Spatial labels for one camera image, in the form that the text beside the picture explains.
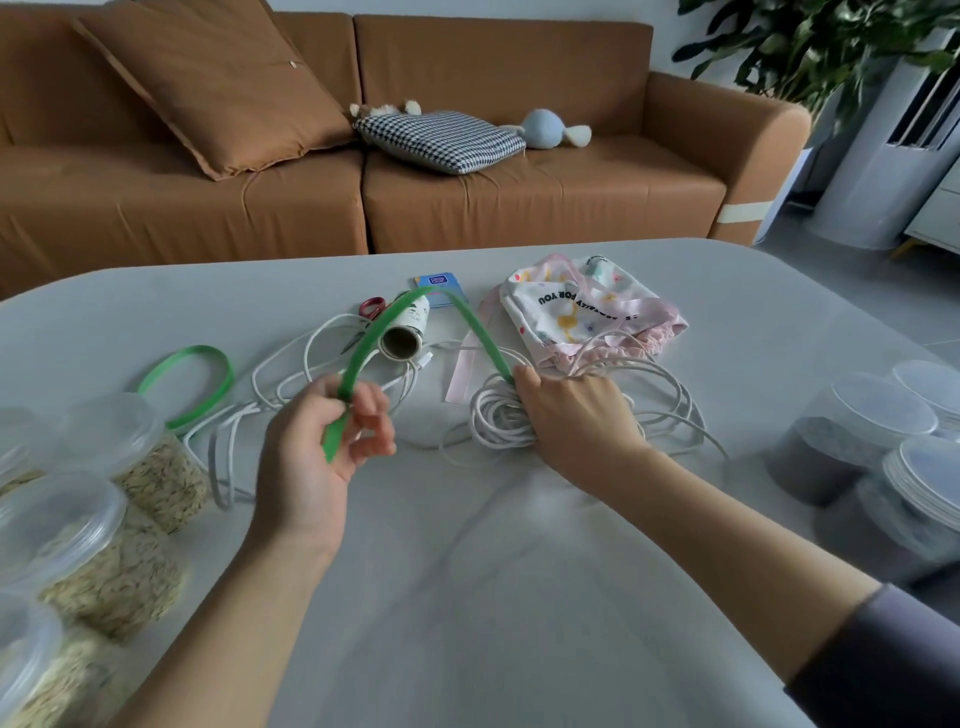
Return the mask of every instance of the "sofa armrest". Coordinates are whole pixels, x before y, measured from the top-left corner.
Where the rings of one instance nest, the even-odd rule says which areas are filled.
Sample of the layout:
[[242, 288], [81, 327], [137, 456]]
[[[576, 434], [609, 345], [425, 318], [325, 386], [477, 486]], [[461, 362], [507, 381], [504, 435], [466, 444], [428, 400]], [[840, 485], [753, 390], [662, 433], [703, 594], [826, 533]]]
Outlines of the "sofa armrest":
[[643, 135], [727, 185], [710, 237], [750, 245], [810, 136], [810, 114], [795, 104], [652, 72]]

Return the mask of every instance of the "white cabinet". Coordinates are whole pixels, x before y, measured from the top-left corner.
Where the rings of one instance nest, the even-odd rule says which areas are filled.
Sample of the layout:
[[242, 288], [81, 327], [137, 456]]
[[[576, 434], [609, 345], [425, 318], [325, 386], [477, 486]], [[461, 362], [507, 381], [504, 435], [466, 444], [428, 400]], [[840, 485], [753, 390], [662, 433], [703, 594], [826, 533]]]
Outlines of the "white cabinet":
[[960, 159], [907, 226], [906, 234], [960, 253]]

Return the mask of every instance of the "white marble table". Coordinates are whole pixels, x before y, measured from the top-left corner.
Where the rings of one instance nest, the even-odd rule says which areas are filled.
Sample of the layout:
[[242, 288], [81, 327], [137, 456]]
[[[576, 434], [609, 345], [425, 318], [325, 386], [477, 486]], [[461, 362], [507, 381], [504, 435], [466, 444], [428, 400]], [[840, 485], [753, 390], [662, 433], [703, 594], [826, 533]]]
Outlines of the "white marble table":
[[[686, 464], [807, 535], [809, 511], [769, 480], [757, 454], [807, 399], [851, 370], [881, 373], [930, 354], [757, 251], [707, 240], [376, 255], [113, 270], [0, 303], [0, 403], [54, 414], [125, 389], [190, 344], [228, 352], [244, 373], [267, 352], [416, 275], [452, 271], [476, 304], [550, 252], [601, 253], [676, 304], [691, 328], [661, 362], [692, 390], [730, 451]], [[451, 309], [429, 340], [462, 334]], [[505, 314], [495, 337], [519, 339]], [[336, 336], [317, 360], [336, 352]], [[296, 353], [278, 363], [293, 371]], [[442, 404], [453, 364], [438, 354], [398, 418], [424, 441], [462, 421]], [[479, 378], [487, 363], [478, 368]], [[371, 377], [387, 376], [375, 369]], [[178, 370], [154, 401], [176, 411], [204, 386]], [[241, 378], [237, 399], [250, 396]], [[266, 417], [245, 424], [239, 470], [252, 484]], [[187, 594], [133, 644], [145, 672], [237, 548], [249, 510], [212, 507], [176, 537]], [[777, 678], [655, 546], [548, 472], [530, 452], [464, 470], [403, 448], [350, 490], [347, 537], [314, 598], [272, 725], [809, 725]]]

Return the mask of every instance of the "red scissors handle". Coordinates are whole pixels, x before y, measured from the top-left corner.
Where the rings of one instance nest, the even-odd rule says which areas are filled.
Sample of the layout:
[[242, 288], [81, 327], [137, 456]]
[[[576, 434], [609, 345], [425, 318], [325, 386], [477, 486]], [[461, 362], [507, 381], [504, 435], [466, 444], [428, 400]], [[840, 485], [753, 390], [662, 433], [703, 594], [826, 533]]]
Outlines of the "red scissors handle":
[[386, 299], [375, 296], [360, 304], [359, 313], [365, 319], [373, 320], [387, 309]]

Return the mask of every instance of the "gray tile floor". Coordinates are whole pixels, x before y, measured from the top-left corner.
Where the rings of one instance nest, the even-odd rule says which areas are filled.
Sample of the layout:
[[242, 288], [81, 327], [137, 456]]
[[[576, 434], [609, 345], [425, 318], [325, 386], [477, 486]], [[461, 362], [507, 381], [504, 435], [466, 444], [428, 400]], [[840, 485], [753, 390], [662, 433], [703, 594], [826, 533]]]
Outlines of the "gray tile floor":
[[960, 368], [960, 255], [933, 246], [896, 260], [807, 232], [786, 212], [756, 246]]

